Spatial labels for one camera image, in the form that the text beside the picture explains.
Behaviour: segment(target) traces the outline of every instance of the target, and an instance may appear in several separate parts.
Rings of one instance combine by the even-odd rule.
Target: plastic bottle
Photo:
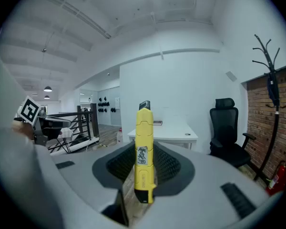
[[[117,135],[116,135],[116,140],[117,143],[122,143],[123,142],[123,133],[122,133],[122,128],[119,129]]]

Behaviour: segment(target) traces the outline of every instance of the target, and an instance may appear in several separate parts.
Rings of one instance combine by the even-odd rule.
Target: wooden floor
[[[106,146],[114,146],[117,144],[117,133],[119,131],[119,126],[111,126],[111,125],[99,125],[99,133],[100,133],[100,144]],[[91,135],[93,136],[92,126],[90,126]],[[94,149],[103,148],[101,145],[94,145],[88,148],[87,151],[93,152]],[[244,165],[239,168],[239,170],[247,177],[253,180],[255,176],[255,172],[248,166]],[[258,179],[257,184],[265,189],[266,185],[261,180]],[[134,194],[134,170],[132,169],[129,173],[126,181],[123,184],[123,197],[124,204],[126,208],[127,217],[129,220],[129,227],[133,228],[136,223],[144,216],[148,208],[152,205],[141,204],[137,197]]]

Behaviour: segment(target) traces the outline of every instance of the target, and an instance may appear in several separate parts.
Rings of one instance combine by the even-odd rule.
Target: brick wall
[[[286,105],[286,68],[276,75],[281,106],[284,106]],[[273,103],[268,96],[266,82],[267,77],[265,76],[252,80],[247,84],[248,133],[254,135],[256,140],[249,140],[245,149],[251,155],[251,162],[257,167],[261,166],[268,150],[275,118],[275,108],[265,106],[265,104],[273,106]],[[280,118],[275,145],[266,167],[263,170],[268,178],[272,177],[276,166],[281,160],[286,161],[286,108],[280,108]]]

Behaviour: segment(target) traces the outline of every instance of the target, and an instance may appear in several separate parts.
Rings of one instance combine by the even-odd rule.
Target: yellow handheld tool
[[[134,193],[141,203],[153,202],[153,113],[150,101],[140,104],[135,129]]]

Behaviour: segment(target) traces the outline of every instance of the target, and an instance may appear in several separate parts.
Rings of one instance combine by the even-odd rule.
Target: coat rack
[[[273,128],[271,141],[270,141],[266,156],[263,160],[263,163],[262,163],[261,167],[259,168],[259,170],[257,171],[256,176],[254,177],[254,181],[256,181],[260,177],[261,173],[263,172],[263,169],[265,168],[265,165],[266,165],[266,163],[270,157],[270,154],[272,152],[272,149],[273,149],[273,146],[274,146],[274,143],[276,140],[276,133],[277,133],[277,127],[278,127],[278,120],[279,120],[280,96],[279,96],[279,90],[278,90],[278,85],[277,85],[277,80],[276,80],[275,61],[276,61],[277,54],[280,51],[280,48],[278,48],[276,55],[275,55],[275,58],[273,59],[273,63],[272,63],[271,58],[270,58],[269,53],[268,53],[268,50],[267,50],[267,46],[271,42],[271,39],[267,42],[266,47],[264,47],[264,45],[262,44],[259,37],[255,34],[254,34],[254,36],[257,38],[257,40],[261,44],[262,48],[253,48],[253,50],[255,50],[255,49],[261,50],[266,57],[268,65],[266,65],[263,62],[259,62],[259,61],[255,61],[255,60],[252,60],[252,62],[261,63],[269,69],[270,73],[267,74],[268,75],[267,89],[269,92],[269,98],[272,100],[274,106],[270,106],[269,104],[266,104],[266,106],[270,107],[270,108],[273,108],[273,107],[276,108],[275,125]]]

